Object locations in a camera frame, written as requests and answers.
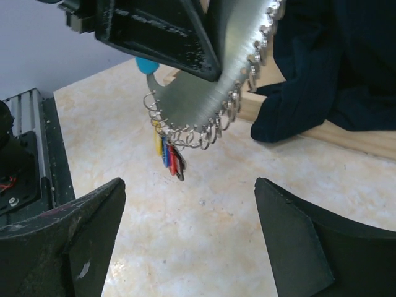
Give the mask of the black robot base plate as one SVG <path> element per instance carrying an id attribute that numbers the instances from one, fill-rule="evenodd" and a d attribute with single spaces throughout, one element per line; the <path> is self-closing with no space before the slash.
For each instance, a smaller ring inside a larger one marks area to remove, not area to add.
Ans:
<path id="1" fill-rule="evenodd" d="M 1 101 L 1 226 L 75 199 L 54 98 L 31 89 Z"/>

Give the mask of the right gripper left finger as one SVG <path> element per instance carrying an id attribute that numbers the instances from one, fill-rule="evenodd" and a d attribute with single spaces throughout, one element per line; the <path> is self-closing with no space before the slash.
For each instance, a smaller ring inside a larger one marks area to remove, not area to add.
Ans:
<path id="1" fill-rule="evenodd" d="M 101 296 L 126 203 L 115 178 L 1 228 L 1 296 Z"/>

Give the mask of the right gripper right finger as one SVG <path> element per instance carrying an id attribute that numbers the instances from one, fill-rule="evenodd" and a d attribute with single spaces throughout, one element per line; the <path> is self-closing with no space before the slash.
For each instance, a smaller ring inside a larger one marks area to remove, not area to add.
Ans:
<path id="1" fill-rule="evenodd" d="M 395 296 L 395 232 L 259 178 L 255 197 L 279 296 Z"/>

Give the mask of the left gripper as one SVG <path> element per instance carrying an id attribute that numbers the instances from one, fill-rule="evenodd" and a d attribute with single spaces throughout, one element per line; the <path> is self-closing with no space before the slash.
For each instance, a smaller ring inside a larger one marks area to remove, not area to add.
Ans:
<path id="1" fill-rule="evenodd" d="M 199 1 L 38 0 L 64 11 L 66 25 L 117 50 L 213 82 L 221 66 Z"/>

